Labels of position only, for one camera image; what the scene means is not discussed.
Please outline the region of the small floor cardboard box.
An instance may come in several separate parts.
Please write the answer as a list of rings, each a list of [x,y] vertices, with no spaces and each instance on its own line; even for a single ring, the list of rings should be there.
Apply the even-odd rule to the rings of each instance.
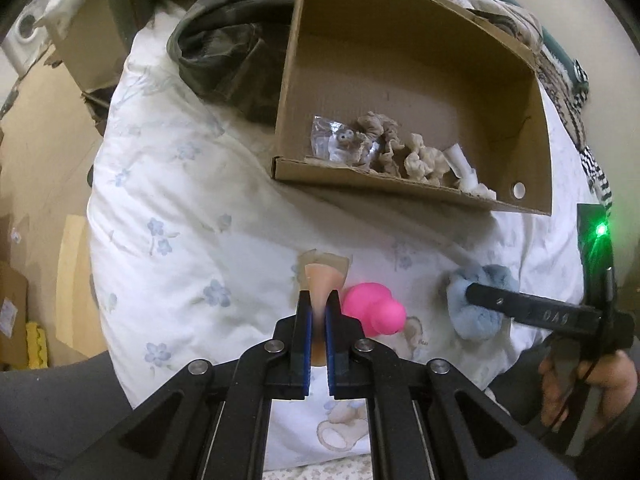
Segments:
[[[1,367],[27,367],[26,312],[28,281],[9,263],[1,263]]]

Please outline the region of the grey mauve scrunchie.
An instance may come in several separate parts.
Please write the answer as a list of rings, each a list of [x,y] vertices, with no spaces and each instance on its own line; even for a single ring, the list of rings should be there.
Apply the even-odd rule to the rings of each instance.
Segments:
[[[349,166],[370,169],[381,165],[385,171],[391,170],[396,152],[405,148],[396,120],[367,112],[357,119],[357,126],[345,127],[335,135],[342,161]]]

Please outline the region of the brown cardboard box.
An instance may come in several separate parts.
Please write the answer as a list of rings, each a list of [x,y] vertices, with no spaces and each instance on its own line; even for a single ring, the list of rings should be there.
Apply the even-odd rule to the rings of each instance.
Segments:
[[[496,198],[314,159],[315,117],[350,124],[369,112],[396,120],[403,138],[459,145]],[[529,50],[446,0],[295,0],[271,173],[281,182],[550,214],[548,127]]]

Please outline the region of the pink rubber duck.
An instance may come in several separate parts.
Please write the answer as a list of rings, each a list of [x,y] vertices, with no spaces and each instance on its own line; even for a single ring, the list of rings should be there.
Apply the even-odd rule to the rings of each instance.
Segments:
[[[407,319],[405,307],[378,283],[352,286],[343,297],[342,313],[356,318],[366,337],[397,334]]]

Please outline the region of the yellow foam piece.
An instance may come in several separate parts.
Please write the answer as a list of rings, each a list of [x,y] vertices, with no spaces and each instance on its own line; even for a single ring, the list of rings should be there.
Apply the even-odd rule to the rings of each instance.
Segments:
[[[27,322],[27,366],[30,370],[43,370],[49,367],[47,334],[37,322]]]

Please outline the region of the white washing machine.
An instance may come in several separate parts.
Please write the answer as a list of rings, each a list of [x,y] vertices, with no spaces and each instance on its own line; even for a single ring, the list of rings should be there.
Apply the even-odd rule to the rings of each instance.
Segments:
[[[47,29],[37,25],[47,3],[48,0],[29,0],[2,41],[1,51],[18,78],[24,78],[49,47]]]

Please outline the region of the beige silicone pad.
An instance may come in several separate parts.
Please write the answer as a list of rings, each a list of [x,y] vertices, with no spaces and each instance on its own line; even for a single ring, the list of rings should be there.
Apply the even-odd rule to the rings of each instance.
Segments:
[[[350,266],[349,258],[311,249],[298,257],[297,281],[301,290],[309,292],[312,329],[311,365],[326,365],[326,335],[324,316],[326,302],[331,292],[340,292],[346,282]]]

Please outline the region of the dark camouflage jacket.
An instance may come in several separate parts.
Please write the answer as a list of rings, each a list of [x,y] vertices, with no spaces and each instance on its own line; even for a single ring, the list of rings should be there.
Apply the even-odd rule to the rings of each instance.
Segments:
[[[274,125],[295,0],[196,0],[167,52],[200,98]]]

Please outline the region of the white floral duvet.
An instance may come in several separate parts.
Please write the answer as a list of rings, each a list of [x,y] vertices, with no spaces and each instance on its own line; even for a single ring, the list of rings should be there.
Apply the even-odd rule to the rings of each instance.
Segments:
[[[112,97],[88,203],[96,300],[115,374],[139,405],[195,359],[223,363],[295,310],[298,259],[349,260],[349,284],[378,282],[408,313],[386,338],[402,358],[445,359],[480,388],[544,340],[506,323],[471,344],[451,326],[448,275],[506,266],[521,290],[582,299],[576,207],[592,199],[552,104],[550,216],[301,190],[268,174],[272,131],[203,103],[166,44],[183,17],[162,2],[137,33]]]

